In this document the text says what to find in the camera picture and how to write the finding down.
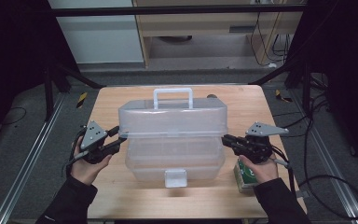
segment box lid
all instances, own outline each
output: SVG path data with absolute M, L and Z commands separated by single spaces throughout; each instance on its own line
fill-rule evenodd
M 118 109 L 119 134 L 128 138 L 222 136 L 227 106 L 218 98 L 129 101 Z

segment metal bar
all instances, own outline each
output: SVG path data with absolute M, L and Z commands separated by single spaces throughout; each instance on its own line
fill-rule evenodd
M 286 61 L 286 63 L 284 63 L 284 65 L 282 65 L 281 67 L 278 67 L 274 71 L 270 72 L 268 75 L 261 77 L 256 81 L 250 82 L 249 85 L 258 85 L 258 86 L 264 85 L 268 83 L 270 80 L 272 80 L 273 78 L 279 76 L 280 74 L 290 71 L 293 67 L 295 67 L 298 64 L 299 64 L 299 59 Z
M 305 113 L 310 116 L 310 63 L 304 62 L 302 105 Z
M 301 109 L 300 97 L 297 93 L 293 90 L 289 90 L 294 98 L 294 102 L 296 103 L 297 107 L 300 109 L 303 116 L 305 116 L 304 111 Z M 321 135 L 319 134 L 317 124 L 313 124 L 312 129 L 310 130 L 310 135 L 314 140 L 316 151 L 318 152 L 322 163 L 324 164 L 324 168 L 326 169 L 327 173 L 341 179 L 344 179 L 343 174 L 339 171 L 336 163 L 334 162 L 333 158 L 331 157 L 330 153 L 327 150 L 327 146 L 324 144 L 324 140 L 322 139 Z M 358 202 L 353 195 L 351 189 L 344 183 L 339 182 L 337 180 L 332 180 L 333 186 L 336 189 L 337 195 L 342 202 L 348 216 L 350 217 L 358 217 Z M 358 220 L 353 220 L 352 223 L 358 224 Z
M 51 115 L 54 112 L 54 100 L 53 100 L 53 90 L 51 84 L 51 77 L 49 73 L 49 68 L 46 66 L 44 71 L 45 78 L 45 98 L 46 98 L 46 118 L 45 121 L 48 121 L 51 118 Z
M 169 7 L 96 7 L 54 8 L 24 12 L 35 16 L 88 17 L 194 13 L 243 13 L 243 12 L 297 12 L 310 9 L 304 4 L 281 5 L 216 5 L 216 6 L 169 6 Z
M 59 97 L 55 104 L 54 113 L 51 115 L 50 120 L 45 121 L 39 135 L 37 136 L 33 147 L 31 148 L 30 153 L 28 154 L 27 159 L 22 165 L 13 185 L 11 186 L 6 198 L 4 199 L 2 205 L 0 206 L 0 224 L 7 223 L 11 212 L 13 211 L 14 206 L 16 205 L 17 200 L 20 198 L 22 190 L 28 180 L 30 173 L 32 172 L 34 165 L 39 157 L 40 152 L 42 151 L 43 145 L 45 145 L 48 135 L 60 113 L 62 108 L 62 103 L 65 99 L 66 94 L 59 93 Z
M 64 65 L 62 64 L 57 64 L 57 69 L 60 69 L 61 71 L 63 71 L 64 73 L 66 73 L 68 76 L 71 76 L 71 77 L 74 77 L 76 78 L 77 80 L 83 82 L 84 84 L 92 87 L 93 89 L 101 89 L 103 87 L 106 87 L 105 85 L 100 85 L 98 83 L 95 83 L 91 80 L 89 80 L 88 78 L 85 78 L 83 77 L 81 74 L 65 67 Z

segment box handle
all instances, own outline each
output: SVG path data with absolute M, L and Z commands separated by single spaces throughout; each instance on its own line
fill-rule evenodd
M 176 89 L 155 89 L 153 91 L 154 108 L 158 109 L 158 94 L 161 92 L 188 92 L 188 108 L 193 108 L 193 90 L 190 88 L 176 88 Z
M 187 171 L 185 169 L 169 169 L 165 171 L 165 188 L 187 187 Z

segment black sleeve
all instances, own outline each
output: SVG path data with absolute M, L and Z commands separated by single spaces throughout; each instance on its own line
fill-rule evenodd
M 89 205 L 97 189 L 69 176 L 36 224 L 87 223 Z
M 270 224 L 310 223 L 296 197 L 280 178 L 256 186 L 255 196 Z

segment wooden cabinet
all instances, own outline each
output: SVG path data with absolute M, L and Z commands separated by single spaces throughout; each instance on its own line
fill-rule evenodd
M 275 0 L 275 4 L 298 3 L 300 0 Z M 135 7 L 247 5 L 251 0 L 132 0 Z M 146 66 L 153 36 L 251 34 L 258 24 L 260 33 L 252 43 L 259 62 L 267 59 L 265 49 L 272 46 L 277 34 L 293 34 L 301 12 L 205 13 L 136 16 Z

